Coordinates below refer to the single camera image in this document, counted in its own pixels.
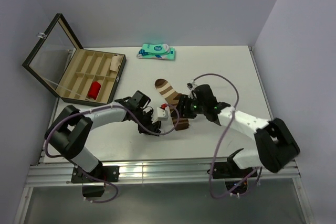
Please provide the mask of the black white striped sock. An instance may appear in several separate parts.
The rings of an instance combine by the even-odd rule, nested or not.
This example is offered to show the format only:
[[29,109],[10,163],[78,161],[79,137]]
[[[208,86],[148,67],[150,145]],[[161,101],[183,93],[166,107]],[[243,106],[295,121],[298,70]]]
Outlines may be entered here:
[[161,134],[161,122],[157,121],[153,124],[154,133],[156,136]]

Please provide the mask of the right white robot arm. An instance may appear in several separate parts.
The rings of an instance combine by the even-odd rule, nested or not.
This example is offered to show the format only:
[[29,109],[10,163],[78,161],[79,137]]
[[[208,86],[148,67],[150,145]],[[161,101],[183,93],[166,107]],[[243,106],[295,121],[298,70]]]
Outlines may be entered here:
[[261,119],[217,101],[209,85],[196,87],[181,95],[177,110],[186,119],[204,115],[210,122],[227,126],[249,137],[255,147],[242,147],[224,162],[217,162],[208,173],[217,178],[243,178],[254,168],[264,167],[277,173],[300,154],[300,148],[282,119]]

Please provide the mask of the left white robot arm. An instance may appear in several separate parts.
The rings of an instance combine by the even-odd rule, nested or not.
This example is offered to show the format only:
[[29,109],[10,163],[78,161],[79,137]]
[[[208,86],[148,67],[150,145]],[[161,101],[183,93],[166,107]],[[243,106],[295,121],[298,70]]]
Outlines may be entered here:
[[86,147],[89,133],[101,126],[124,121],[133,121],[140,134],[158,135],[161,122],[154,118],[154,110],[146,110],[150,98],[140,91],[132,97],[117,99],[109,104],[88,110],[80,110],[73,105],[65,107],[45,133],[45,153],[51,154],[51,145],[76,166],[74,180],[91,182],[117,182],[119,168],[104,167]]

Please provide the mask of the mint green folded socks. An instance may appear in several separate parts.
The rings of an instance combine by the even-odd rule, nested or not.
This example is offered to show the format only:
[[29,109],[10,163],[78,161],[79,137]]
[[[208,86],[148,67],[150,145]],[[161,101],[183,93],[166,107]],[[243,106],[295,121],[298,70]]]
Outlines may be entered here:
[[168,44],[143,44],[138,59],[175,60],[175,49]]

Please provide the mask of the brown striped sock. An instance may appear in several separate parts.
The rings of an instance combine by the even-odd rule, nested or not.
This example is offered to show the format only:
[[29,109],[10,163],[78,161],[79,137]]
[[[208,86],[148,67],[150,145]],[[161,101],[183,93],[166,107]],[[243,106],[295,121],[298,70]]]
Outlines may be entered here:
[[[177,107],[181,93],[178,93],[172,85],[165,79],[157,79],[154,83],[156,90],[160,93],[167,104]],[[175,130],[182,131],[189,128],[189,121],[186,118],[180,117],[179,123]]]

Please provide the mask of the red rolled sock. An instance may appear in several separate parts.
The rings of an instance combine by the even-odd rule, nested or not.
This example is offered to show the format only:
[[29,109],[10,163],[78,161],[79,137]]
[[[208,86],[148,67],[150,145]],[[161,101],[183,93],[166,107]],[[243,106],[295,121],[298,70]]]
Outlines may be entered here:
[[101,89],[101,84],[98,81],[94,81],[90,86],[87,96],[89,98],[96,100],[100,89]]

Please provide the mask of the beige rolled sock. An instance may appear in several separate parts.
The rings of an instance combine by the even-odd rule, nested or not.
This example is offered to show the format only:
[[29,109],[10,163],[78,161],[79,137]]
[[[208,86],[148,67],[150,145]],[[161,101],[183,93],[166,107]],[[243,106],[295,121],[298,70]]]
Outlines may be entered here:
[[117,72],[119,69],[119,66],[121,65],[123,56],[122,55],[113,55],[111,58],[111,63],[110,63],[110,70]]

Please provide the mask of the black compartment box with lid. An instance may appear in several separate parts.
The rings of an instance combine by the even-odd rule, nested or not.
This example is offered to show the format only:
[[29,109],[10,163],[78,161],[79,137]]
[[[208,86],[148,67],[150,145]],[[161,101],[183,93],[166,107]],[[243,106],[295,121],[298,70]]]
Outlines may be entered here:
[[[61,13],[57,13],[23,67],[50,93],[64,102],[100,106],[113,101],[127,61],[124,54],[84,49]],[[113,55],[123,59],[117,72],[110,70]],[[87,96],[91,84],[101,84],[96,100]]]

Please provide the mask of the aluminium mounting rail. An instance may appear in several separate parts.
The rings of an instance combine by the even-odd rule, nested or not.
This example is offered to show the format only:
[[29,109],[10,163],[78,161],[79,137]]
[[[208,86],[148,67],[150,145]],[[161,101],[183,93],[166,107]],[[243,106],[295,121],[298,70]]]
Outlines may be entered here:
[[[105,162],[105,166],[119,166],[118,185],[152,183],[207,182],[208,158],[175,159],[162,161],[117,161]],[[24,190],[17,209],[14,223],[24,223],[33,189],[35,187],[71,186],[74,167],[70,163],[40,163],[28,171]],[[263,169],[261,179],[290,178],[293,181],[299,204],[306,223],[314,223],[306,191],[303,187],[297,163],[290,162],[274,174]]]

